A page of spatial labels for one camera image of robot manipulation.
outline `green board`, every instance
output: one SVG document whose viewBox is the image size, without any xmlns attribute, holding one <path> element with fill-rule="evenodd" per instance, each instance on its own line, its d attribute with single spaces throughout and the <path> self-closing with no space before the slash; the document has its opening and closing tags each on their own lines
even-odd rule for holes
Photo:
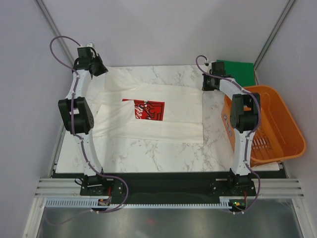
<svg viewBox="0 0 317 238">
<path fill-rule="evenodd" d="M 224 62 L 226 74 L 232 75 L 237 83 L 239 83 L 242 87 L 255 85 L 253 63 L 242 63 L 225 60 L 217 60 L 217 62 Z"/>
</svg>

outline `gray wall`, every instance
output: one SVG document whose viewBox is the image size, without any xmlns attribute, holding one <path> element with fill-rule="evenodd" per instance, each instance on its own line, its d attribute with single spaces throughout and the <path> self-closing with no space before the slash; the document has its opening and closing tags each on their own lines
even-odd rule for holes
<svg viewBox="0 0 317 238">
<path fill-rule="evenodd" d="M 0 236 L 22 236 L 40 176 L 48 172 L 71 72 L 32 0 L 0 3 Z M 56 53 L 65 60 L 55 45 Z"/>
<path fill-rule="evenodd" d="M 317 2 L 299 0 L 258 69 L 262 84 L 285 100 L 307 142 L 304 156 L 285 162 L 300 179 L 317 222 Z"/>
<path fill-rule="evenodd" d="M 43 0 L 62 34 L 105 65 L 254 62 L 287 0 Z"/>
</svg>

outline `t-shirt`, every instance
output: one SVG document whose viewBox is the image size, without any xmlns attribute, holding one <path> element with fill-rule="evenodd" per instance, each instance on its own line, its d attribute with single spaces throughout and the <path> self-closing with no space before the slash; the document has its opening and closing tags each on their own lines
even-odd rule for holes
<svg viewBox="0 0 317 238">
<path fill-rule="evenodd" d="M 202 91 L 143 83 L 109 68 L 105 89 L 94 100 L 94 136 L 202 144 Z"/>
</svg>

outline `white marble table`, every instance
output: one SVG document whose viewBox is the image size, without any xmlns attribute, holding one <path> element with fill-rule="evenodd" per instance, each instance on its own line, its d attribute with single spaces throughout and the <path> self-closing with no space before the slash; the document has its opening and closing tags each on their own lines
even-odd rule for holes
<svg viewBox="0 0 317 238">
<path fill-rule="evenodd" d="M 180 85 L 201 89 L 202 74 L 196 66 L 123 67 L 146 83 Z M 88 89 L 91 104 L 104 88 L 104 76 L 95 77 Z M 106 173 L 228 171 L 233 151 L 221 120 L 224 94 L 203 93 L 204 144 L 170 143 L 127 138 L 96 137 L 94 143 Z M 262 165 L 259 171 L 279 170 L 278 164 Z M 81 150 L 67 131 L 56 173 L 82 173 Z"/>
</svg>

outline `orange basket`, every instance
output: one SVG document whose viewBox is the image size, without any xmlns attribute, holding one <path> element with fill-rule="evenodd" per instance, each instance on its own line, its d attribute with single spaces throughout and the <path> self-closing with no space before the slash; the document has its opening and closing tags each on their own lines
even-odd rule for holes
<svg viewBox="0 0 317 238">
<path fill-rule="evenodd" d="M 305 152 L 306 142 L 279 93 L 268 86 L 246 87 L 261 98 L 261 125 L 251 151 L 251 167 L 297 158 Z M 225 96 L 221 117 L 234 151 L 234 130 L 230 118 L 231 100 Z"/>
</svg>

